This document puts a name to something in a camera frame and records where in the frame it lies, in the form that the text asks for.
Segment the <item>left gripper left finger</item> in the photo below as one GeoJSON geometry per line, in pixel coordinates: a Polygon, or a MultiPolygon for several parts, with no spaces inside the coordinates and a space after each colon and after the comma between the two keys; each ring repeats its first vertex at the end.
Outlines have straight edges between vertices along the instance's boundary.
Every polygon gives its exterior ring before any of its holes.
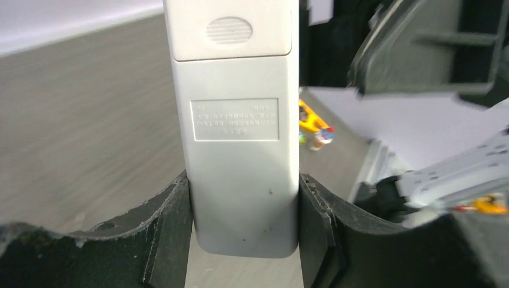
{"type": "Polygon", "coordinates": [[[2,287],[184,287],[192,230],[185,173],[87,231],[1,226],[2,287]]]}

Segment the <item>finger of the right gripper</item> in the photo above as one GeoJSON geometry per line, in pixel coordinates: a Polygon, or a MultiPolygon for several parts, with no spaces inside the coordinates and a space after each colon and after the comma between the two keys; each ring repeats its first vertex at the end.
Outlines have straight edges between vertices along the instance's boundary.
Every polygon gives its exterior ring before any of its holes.
{"type": "Polygon", "coordinates": [[[363,95],[485,95],[507,26],[507,1],[393,1],[353,58],[349,83],[363,95]]]}

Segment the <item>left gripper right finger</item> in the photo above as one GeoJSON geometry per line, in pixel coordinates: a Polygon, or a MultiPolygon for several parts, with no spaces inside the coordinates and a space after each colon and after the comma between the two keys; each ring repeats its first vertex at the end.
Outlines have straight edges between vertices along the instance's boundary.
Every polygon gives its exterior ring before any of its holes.
{"type": "Polygon", "coordinates": [[[507,287],[508,216],[452,212],[407,229],[300,177],[305,287],[507,287]]]}

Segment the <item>white remote control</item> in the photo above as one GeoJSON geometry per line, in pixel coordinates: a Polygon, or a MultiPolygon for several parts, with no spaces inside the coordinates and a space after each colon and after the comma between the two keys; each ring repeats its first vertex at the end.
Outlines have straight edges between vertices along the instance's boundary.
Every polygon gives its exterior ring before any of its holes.
{"type": "Polygon", "coordinates": [[[164,1],[194,228],[213,254],[298,245],[298,1],[164,1]]]}

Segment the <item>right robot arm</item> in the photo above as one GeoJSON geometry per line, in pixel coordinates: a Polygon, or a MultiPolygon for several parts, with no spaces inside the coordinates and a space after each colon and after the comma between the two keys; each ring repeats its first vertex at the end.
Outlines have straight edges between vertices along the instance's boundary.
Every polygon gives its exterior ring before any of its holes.
{"type": "MultiPolygon", "coordinates": [[[[354,56],[361,95],[454,92],[491,108],[508,101],[507,1],[393,1],[354,56]]],[[[508,130],[395,183],[402,206],[444,213],[508,190],[508,130]]]]}

